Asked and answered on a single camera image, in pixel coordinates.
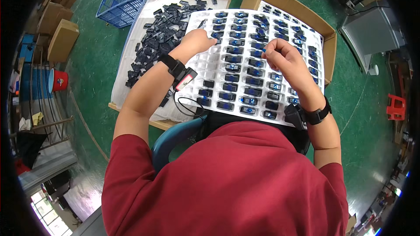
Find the pile of black parts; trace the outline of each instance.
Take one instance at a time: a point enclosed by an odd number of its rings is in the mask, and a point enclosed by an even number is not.
[[[144,25],[146,34],[141,42],[137,43],[135,52],[136,59],[131,64],[133,70],[128,71],[128,81],[126,86],[132,88],[158,60],[161,54],[168,54],[181,43],[185,36],[185,30],[188,26],[190,14],[195,11],[206,10],[206,1],[195,0],[196,5],[190,5],[187,1],[181,0],[179,4],[172,3],[169,6],[164,5],[156,10],[155,21]],[[171,95],[166,95],[160,104],[163,107]]]

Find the wire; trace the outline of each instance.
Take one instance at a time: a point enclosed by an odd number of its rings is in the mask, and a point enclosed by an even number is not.
[[[353,15],[358,14],[358,13],[366,12],[366,11],[368,11],[368,10],[371,10],[372,8],[375,8],[375,7],[383,7],[383,6],[373,6],[373,7],[369,8],[369,9],[362,10],[362,11],[356,12],[356,13],[351,14],[351,15],[347,14],[347,16],[349,16],[349,17],[350,17],[350,16],[353,16]]]
[[[204,107],[203,107],[203,105],[201,105],[200,103],[198,103],[197,101],[195,101],[195,100],[193,100],[192,98],[189,98],[189,97],[179,97],[178,98],[178,103],[179,104],[181,104],[181,106],[183,106],[186,110],[188,110],[189,112],[191,112],[192,113],[192,115],[190,115],[190,114],[187,114],[187,113],[185,113],[185,112],[183,112],[179,107],[178,107],[178,105],[176,104],[176,102],[175,102],[175,94],[176,94],[176,92],[172,95],[172,98],[173,98],[173,102],[175,103],[175,106],[176,106],[176,108],[182,113],[182,114],[184,114],[184,115],[186,115],[186,116],[189,116],[189,117],[200,117],[201,118],[201,120],[204,122],[205,120],[204,120],[204,118],[202,117],[202,114],[204,113]],[[184,106],[184,104],[182,104],[181,103],[181,101],[179,101],[181,98],[185,98],[185,99],[187,99],[187,100],[190,100],[190,101],[193,101],[193,102],[195,102],[195,103],[197,103],[201,108],[202,108],[202,112],[200,113],[200,114],[198,114],[198,113],[196,113],[196,112],[194,112],[194,111],[192,111],[192,110],[190,110],[189,108],[187,108],[186,106]]]

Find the red bucket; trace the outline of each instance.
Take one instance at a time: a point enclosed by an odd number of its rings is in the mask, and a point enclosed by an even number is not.
[[[51,69],[50,77],[48,79],[48,91],[65,90],[68,84],[68,74],[63,71]]]

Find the red plastic stool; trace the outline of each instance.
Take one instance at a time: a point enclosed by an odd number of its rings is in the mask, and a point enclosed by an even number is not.
[[[404,120],[405,118],[405,98],[388,94],[391,98],[391,105],[386,107],[386,113],[389,114],[388,120]]]

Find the person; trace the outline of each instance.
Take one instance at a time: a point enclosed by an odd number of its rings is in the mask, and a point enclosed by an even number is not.
[[[169,55],[186,64],[216,43],[203,29]],[[283,39],[262,56],[297,91],[309,112],[326,100],[302,56]],[[155,175],[149,118],[174,77],[155,64],[129,92],[118,115],[102,192],[108,235],[344,235],[348,203],[340,134],[331,113],[307,125],[314,164],[272,126],[228,123]]]

